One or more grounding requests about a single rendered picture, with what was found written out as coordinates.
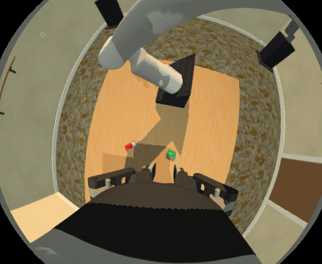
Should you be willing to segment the green nine-volt battery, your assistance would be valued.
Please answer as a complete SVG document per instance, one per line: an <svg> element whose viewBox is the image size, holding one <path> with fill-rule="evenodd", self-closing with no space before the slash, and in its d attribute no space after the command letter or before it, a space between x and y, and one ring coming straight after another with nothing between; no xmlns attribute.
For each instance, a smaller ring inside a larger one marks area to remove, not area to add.
<svg viewBox="0 0 322 264"><path fill-rule="evenodd" d="M176 155L177 155L177 153L174 153L173 151L171 151L171 150L168 150L167 151L167 155L169 155L169 156L171 156L171 157L175 157Z"/></svg>

